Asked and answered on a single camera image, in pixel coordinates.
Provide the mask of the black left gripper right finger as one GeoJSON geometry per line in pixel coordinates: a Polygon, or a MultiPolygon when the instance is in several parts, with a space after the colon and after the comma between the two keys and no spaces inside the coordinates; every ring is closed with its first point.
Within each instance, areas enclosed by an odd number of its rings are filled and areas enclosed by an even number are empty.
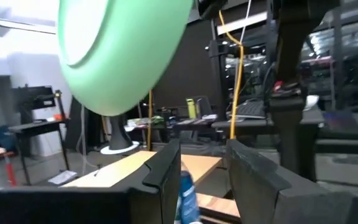
{"type": "Polygon", "coordinates": [[[278,164],[235,139],[227,141],[226,160],[242,224],[272,224],[279,191],[291,186],[278,164]]]}

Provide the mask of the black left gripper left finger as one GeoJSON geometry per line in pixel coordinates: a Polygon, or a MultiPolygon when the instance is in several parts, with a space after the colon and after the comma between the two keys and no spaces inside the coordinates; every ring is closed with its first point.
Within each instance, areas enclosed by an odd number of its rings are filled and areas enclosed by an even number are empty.
{"type": "Polygon", "coordinates": [[[174,224],[180,173],[180,141],[174,139],[129,176],[129,223],[174,224]]]}

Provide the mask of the light green plate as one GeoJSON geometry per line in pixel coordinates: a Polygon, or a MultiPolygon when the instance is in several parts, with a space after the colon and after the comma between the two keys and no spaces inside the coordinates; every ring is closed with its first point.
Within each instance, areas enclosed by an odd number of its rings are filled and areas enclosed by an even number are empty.
{"type": "Polygon", "coordinates": [[[71,94],[103,116],[155,86],[184,33],[192,0],[60,0],[57,40],[71,94]]]}

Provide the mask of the blue dish soap bottle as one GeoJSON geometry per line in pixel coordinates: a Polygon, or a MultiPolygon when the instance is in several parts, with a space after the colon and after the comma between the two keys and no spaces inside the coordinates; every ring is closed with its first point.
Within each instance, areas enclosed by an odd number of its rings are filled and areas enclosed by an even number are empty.
{"type": "Polygon", "coordinates": [[[192,176],[181,161],[181,183],[174,224],[202,224],[192,176]]]}

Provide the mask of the light wooden desk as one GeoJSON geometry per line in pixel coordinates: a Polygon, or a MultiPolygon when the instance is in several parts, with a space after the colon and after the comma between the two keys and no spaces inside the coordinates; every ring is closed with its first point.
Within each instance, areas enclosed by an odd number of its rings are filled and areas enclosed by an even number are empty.
{"type": "MultiPolygon", "coordinates": [[[[75,179],[63,187],[111,187],[137,170],[146,160],[154,156],[156,152],[139,151],[117,162],[113,162],[100,170],[91,172],[79,179],[75,179]]],[[[194,156],[182,154],[181,160],[189,170],[193,182],[198,185],[207,177],[222,159],[220,157],[194,156]]]]}

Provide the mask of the black side desk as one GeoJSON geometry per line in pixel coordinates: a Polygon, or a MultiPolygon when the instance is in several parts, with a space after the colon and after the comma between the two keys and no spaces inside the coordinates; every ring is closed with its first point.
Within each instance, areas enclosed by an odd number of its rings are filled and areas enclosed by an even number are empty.
{"type": "MultiPolygon", "coordinates": [[[[319,128],[319,124],[324,123],[323,113],[317,107],[303,112],[303,119],[300,121],[298,127],[301,128],[319,128]]],[[[211,125],[213,128],[221,130],[225,135],[230,137],[230,121],[219,121],[211,125]]],[[[260,135],[260,134],[278,134],[279,128],[269,118],[265,119],[245,119],[243,121],[236,121],[235,136],[243,135],[260,135]]]]}

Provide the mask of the black stand white base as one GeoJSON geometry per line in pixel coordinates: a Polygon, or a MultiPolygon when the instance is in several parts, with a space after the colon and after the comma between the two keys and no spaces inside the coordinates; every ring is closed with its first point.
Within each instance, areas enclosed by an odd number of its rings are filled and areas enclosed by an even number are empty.
{"type": "Polygon", "coordinates": [[[134,151],[139,147],[139,142],[132,141],[125,130],[125,116],[118,115],[109,118],[111,125],[111,136],[109,144],[102,147],[101,154],[118,155],[134,151]]]}

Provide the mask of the black keyboard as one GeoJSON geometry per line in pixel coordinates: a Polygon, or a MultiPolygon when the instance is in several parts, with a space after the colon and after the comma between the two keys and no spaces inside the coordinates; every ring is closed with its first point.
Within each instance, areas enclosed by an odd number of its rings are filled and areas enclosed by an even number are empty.
{"type": "Polygon", "coordinates": [[[265,119],[263,101],[245,101],[236,108],[236,117],[249,119],[265,119]]]}

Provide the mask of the white paper sheet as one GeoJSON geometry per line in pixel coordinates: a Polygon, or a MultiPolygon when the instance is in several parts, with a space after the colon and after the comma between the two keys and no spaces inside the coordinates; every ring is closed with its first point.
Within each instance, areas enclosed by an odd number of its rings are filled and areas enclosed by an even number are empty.
{"type": "Polygon", "coordinates": [[[48,179],[48,182],[55,185],[62,185],[66,182],[71,181],[77,176],[77,173],[71,170],[64,170],[63,172],[59,173],[55,177],[48,179]]]}

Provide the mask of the yellow green bottle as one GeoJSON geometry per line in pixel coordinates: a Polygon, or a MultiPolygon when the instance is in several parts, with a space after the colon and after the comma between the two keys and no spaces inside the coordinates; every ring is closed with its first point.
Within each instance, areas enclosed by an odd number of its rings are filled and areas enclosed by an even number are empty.
{"type": "Polygon", "coordinates": [[[197,117],[195,102],[192,98],[187,98],[186,103],[188,106],[189,118],[195,119],[197,117]]]}

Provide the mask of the black desk with monitor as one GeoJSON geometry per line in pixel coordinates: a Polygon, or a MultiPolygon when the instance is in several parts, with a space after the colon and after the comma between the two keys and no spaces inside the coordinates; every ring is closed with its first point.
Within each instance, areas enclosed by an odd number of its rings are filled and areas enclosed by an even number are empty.
{"type": "Polygon", "coordinates": [[[29,153],[23,152],[22,141],[32,137],[47,134],[51,132],[58,133],[62,155],[65,163],[65,170],[70,170],[68,162],[67,149],[62,136],[61,124],[67,123],[67,117],[62,103],[62,93],[60,90],[53,90],[51,86],[33,86],[18,87],[13,89],[15,106],[21,114],[31,112],[33,110],[58,107],[61,118],[54,121],[32,121],[26,124],[8,127],[9,132],[14,136],[14,142],[19,154],[22,168],[24,171],[25,184],[30,185],[30,175],[25,163],[25,156],[29,153]]]}

